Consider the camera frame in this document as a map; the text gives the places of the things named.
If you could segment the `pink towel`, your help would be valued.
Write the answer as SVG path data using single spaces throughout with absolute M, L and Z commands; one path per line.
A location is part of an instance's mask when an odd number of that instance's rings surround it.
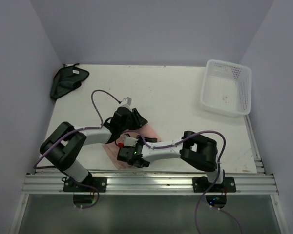
M 144 137 L 149 137 L 149 138 L 156 138 L 158 142 L 161 142 L 160 136 L 149 124 L 146 124 L 142 128 L 138 129 L 137 132 L 138 133 L 130 132 L 128 134 L 134 138 L 136 138 L 137 135 L 143 135 Z M 109 159 L 111 160 L 111 162 L 114 164 L 114 166 L 117 169 L 125 169 L 125 168 L 131 167 L 127 163 L 117 160 L 117 153 L 118 153 L 119 147 L 116 146 L 115 143 L 104 144 L 103 148 L 107 156 L 109 157 Z

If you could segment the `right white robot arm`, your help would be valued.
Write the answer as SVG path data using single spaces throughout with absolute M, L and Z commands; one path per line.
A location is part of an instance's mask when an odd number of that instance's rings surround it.
M 207 175 L 208 186 L 219 191 L 225 186 L 225 171 L 221 168 L 221 157 L 226 139 L 220 132 L 204 130 L 185 131 L 179 139 L 159 142 L 153 137 L 126 132 L 119 146 L 117 160 L 137 168 L 149 167 L 151 163 L 165 159 L 181 159 Z

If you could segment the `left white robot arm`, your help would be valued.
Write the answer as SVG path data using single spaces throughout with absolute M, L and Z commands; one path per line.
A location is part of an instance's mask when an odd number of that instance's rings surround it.
M 99 127 L 74 127 L 62 122 L 40 147 L 40 160 L 46 158 L 52 166 L 74 180 L 80 191 L 92 185 L 90 172 L 81 165 L 77 156 L 81 148 L 91 144 L 110 144 L 126 130 L 138 130 L 148 121 L 136 108 L 119 107 L 114 115 Z

